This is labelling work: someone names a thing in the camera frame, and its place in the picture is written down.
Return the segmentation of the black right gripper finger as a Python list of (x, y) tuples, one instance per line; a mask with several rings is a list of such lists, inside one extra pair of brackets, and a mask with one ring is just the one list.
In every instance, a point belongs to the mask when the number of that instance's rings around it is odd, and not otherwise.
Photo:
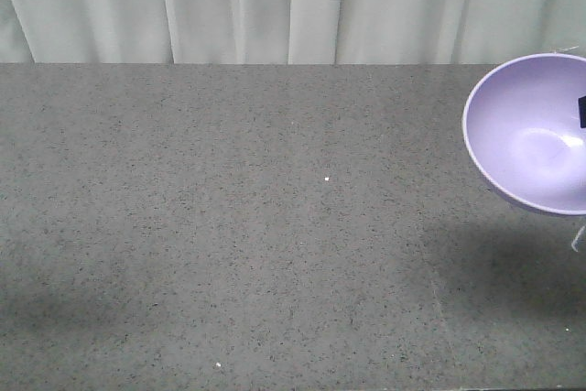
[(581, 128), (586, 127), (586, 96), (582, 96), (578, 99), (579, 106), (579, 119)]

